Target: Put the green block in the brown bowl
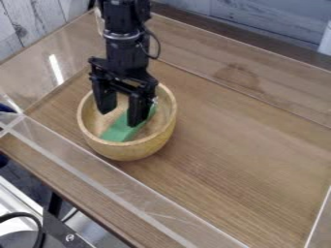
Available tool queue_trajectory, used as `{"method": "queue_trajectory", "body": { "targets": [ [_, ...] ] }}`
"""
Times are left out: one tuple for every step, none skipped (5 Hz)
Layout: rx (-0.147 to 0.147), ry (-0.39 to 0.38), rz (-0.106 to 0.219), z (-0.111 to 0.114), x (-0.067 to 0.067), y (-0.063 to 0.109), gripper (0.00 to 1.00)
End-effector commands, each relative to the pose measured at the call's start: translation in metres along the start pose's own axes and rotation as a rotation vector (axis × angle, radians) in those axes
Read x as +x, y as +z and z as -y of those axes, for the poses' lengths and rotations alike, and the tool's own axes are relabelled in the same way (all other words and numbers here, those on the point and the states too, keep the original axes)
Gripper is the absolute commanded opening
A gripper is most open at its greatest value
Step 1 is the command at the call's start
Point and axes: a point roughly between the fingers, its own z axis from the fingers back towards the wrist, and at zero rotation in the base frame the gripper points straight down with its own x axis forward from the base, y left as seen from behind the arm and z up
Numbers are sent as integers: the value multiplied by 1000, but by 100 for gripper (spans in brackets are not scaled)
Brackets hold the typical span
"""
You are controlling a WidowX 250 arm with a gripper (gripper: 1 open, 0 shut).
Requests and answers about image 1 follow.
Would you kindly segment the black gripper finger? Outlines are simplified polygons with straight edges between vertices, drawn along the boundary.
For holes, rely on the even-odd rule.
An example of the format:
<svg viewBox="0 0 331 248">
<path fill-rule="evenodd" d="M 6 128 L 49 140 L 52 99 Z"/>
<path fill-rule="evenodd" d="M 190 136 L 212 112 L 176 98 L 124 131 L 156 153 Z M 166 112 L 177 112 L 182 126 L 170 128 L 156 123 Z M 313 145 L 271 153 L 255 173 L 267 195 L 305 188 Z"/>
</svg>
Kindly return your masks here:
<svg viewBox="0 0 331 248">
<path fill-rule="evenodd" d="M 133 92 L 129 96 L 128 106 L 128 126 L 136 127 L 148 118 L 149 110 L 154 104 L 154 97 L 146 96 L 141 92 Z"/>
<path fill-rule="evenodd" d="M 116 109 L 116 91 L 110 88 L 105 80 L 96 79 L 92 81 L 93 96 L 97 109 L 101 114 L 106 114 Z"/>
</svg>

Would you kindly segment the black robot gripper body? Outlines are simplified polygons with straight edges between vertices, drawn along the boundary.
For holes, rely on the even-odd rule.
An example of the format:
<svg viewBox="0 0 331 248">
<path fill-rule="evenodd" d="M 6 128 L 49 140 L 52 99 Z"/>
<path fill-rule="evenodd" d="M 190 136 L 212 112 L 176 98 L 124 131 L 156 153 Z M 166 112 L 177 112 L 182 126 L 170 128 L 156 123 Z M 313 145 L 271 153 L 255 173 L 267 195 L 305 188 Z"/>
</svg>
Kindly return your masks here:
<svg viewBox="0 0 331 248">
<path fill-rule="evenodd" d="M 148 60 L 156 59 L 158 54 L 150 55 L 149 38 L 145 31 L 133 33 L 102 32 L 105 40 L 105 57 L 90 57 L 90 81 L 105 80 L 110 88 L 130 95 L 141 92 L 154 97 L 156 78 L 148 73 Z"/>
</svg>

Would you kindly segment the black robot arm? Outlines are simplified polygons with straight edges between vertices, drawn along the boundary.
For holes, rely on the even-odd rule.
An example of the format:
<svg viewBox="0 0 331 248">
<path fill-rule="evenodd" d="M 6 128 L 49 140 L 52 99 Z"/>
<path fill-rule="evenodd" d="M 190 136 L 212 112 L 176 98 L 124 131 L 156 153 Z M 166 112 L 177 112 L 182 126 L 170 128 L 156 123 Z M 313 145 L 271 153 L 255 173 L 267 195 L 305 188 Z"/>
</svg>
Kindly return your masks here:
<svg viewBox="0 0 331 248">
<path fill-rule="evenodd" d="M 104 20 L 105 58 L 90 57 L 89 80 L 97 109 L 106 114 L 117 107 L 117 94 L 128 96 L 126 124 L 140 125 L 148 117 L 156 97 L 157 79 L 148 73 L 150 55 L 146 29 L 150 19 L 149 0 L 98 0 Z"/>
</svg>

